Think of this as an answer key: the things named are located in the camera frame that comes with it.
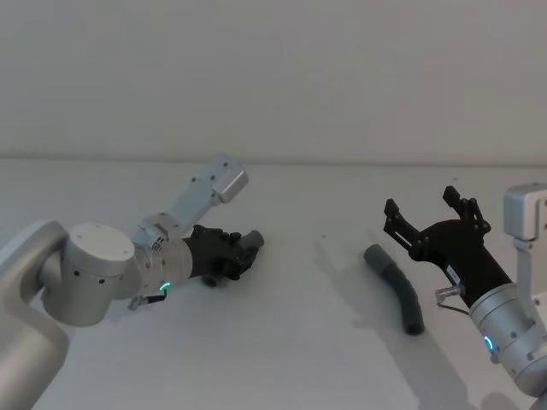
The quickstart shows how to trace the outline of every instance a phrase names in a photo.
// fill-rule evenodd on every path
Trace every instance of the white cylindrical joint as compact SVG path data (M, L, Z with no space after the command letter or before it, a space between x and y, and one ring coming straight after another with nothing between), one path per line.
M114 299L134 253L131 240L110 226L76 226L62 254L61 284L44 290L45 310L67 325L97 324Z
M497 355L519 389L532 397L543 394L547 346L538 346L537 340L529 337L534 323L524 313L516 284L505 284L484 294L469 315L488 349Z

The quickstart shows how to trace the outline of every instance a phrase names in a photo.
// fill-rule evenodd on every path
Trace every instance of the gray foam tube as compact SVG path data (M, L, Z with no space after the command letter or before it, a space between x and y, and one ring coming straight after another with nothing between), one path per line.
M378 244L368 248L364 257L368 265L390 285L397 295L401 304L405 333L411 336L423 333L425 326L418 296L403 271L397 267L397 263Z

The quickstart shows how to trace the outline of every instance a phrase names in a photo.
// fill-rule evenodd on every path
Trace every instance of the cable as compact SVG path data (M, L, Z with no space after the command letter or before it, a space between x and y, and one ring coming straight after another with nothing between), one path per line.
M465 314L466 316L469 316L469 312L466 312L465 310L460 309L460 308L458 308L458 307L453 307L453 306L445 305L445 304L443 304L443 303L437 303L437 306L439 306L440 308L443 308L443 309L453 310L454 312L463 313L463 314Z

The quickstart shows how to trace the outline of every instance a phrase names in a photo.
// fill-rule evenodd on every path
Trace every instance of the blue led light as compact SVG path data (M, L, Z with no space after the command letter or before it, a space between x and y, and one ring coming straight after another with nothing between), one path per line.
M169 286L171 286L171 282L166 282L162 286L160 286L160 292L163 292L165 289L167 289Z
M492 341L492 339L488 336L485 336L485 343L486 343L486 347L488 348L488 350L493 352L494 351L494 342Z

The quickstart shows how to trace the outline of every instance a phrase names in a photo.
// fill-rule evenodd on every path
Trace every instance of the white bracket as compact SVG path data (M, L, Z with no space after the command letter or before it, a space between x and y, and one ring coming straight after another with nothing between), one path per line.
M535 324L528 337L540 344L547 335L547 184L509 188L503 213L505 233L517 249L519 301Z

